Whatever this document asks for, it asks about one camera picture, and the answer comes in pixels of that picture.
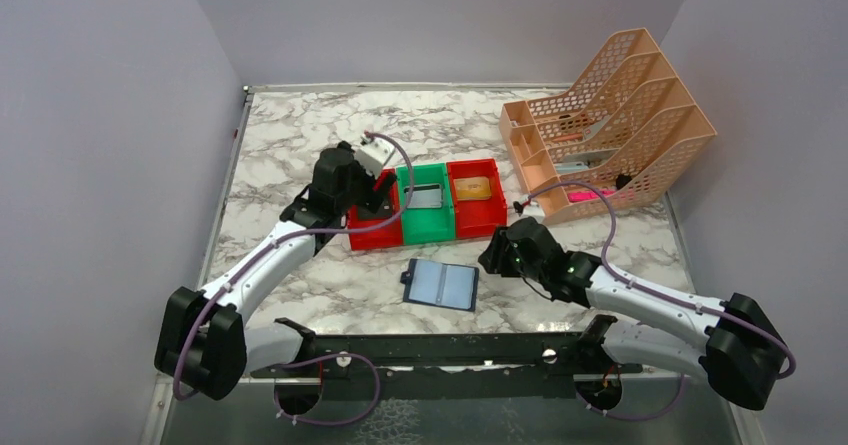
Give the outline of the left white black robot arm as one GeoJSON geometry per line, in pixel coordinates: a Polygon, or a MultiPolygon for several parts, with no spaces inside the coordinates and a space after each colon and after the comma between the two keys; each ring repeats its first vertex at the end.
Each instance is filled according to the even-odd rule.
{"type": "Polygon", "coordinates": [[[157,371],[172,377],[173,395],[226,397],[246,373],[279,364],[298,376],[313,366],[314,349],[290,325],[248,331],[263,300],[335,236],[355,207],[377,211],[396,181],[386,166],[402,150],[368,133],[321,151],[311,182],[281,213],[260,244],[228,272],[198,290],[178,288],[165,306],[154,354],[157,371]]]}

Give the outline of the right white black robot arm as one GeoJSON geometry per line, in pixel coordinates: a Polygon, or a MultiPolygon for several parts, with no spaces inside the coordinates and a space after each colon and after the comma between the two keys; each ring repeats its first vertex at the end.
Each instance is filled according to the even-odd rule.
{"type": "Polygon", "coordinates": [[[646,281],[597,255],[566,250],[533,218],[496,228],[478,262],[491,275],[537,282],[554,301],[617,313],[603,334],[577,345],[589,371],[613,362],[654,366],[704,380],[725,400],[759,411],[792,369],[785,341],[756,300],[646,281]]]}

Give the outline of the navy blue card holder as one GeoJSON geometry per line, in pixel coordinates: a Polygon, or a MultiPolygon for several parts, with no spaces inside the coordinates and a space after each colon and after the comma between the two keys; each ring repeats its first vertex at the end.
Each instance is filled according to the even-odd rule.
{"type": "Polygon", "coordinates": [[[479,276],[474,266],[411,259],[399,282],[406,303],[474,312],[479,276]]]}

